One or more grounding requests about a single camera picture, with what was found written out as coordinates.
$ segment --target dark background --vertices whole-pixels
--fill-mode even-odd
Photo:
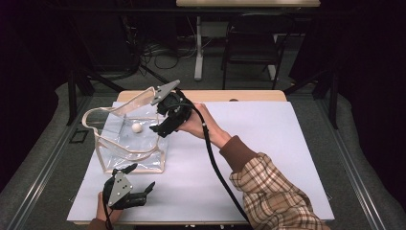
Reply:
[[[131,67],[134,58],[125,46],[118,18],[104,31],[98,30],[97,17],[95,21],[76,18],[81,34],[72,30],[71,21],[49,15],[35,1],[3,1],[0,9],[3,189],[52,119],[57,107],[55,89],[68,81],[70,63],[74,60],[90,68],[120,70]],[[314,20],[290,77],[300,81],[334,64],[340,78],[339,92],[352,105],[361,148],[388,191],[406,209],[405,2],[324,0],[321,10],[356,10],[358,17],[346,23]],[[161,24],[169,32],[177,24],[173,20],[163,26],[159,16],[150,23]],[[83,38],[89,27],[111,37],[105,41]],[[61,44],[61,36],[69,42]],[[174,40],[156,38],[175,45]],[[105,42],[105,49],[115,49],[120,58],[103,59],[104,50],[89,55],[88,46],[94,42]]]

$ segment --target person's left hand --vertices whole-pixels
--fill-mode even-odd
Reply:
[[[107,213],[111,213],[111,209],[110,207],[107,206]],[[114,224],[115,222],[117,222],[117,220],[119,220],[120,216],[122,215],[123,210],[114,210],[111,215],[110,215],[110,221],[111,224]],[[103,203],[102,203],[102,192],[99,192],[98,194],[98,210],[96,213],[96,218],[100,219],[102,221],[106,221],[107,218],[105,216],[104,213],[104,207],[103,207]]]

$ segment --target chair backrest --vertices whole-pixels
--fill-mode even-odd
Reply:
[[[290,35],[294,27],[295,20],[285,13],[245,12],[230,20],[227,36],[231,34]]]

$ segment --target hand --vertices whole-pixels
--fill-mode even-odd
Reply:
[[[107,213],[111,213],[111,209],[107,206]],[[123,210],[114,210],[113,213],[110,215],[110,221],[111,224],[114,224],[119,220],[120,216],[122,215]],[[100,219],[102,221],[106,221],[106,216],[104,213],[104,207],[103,207],[103,202],[102,202],[102,192],[99,192],[98,194],[98,210],[96,213],[96,218]]]
[[[228,132],[224,131],[215,121],[212,114],[209,112],[207,106],[203,103],[194,103],[194,106],[203,116],[206,126],[209,130],[209,137],[211,142],[218,148],[222,148],[230,139],[231,136]],[[188,133],[198,138],[204,138],[202,122],[196,111],[192,111],[191,117],[182,124],[178,130],[187,131]]]

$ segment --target chair seat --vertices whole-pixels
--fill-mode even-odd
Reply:
[[[228,62],[245,64],[277,64],[279,55],[272,37],[269,39],[233,40],[230,44]]]

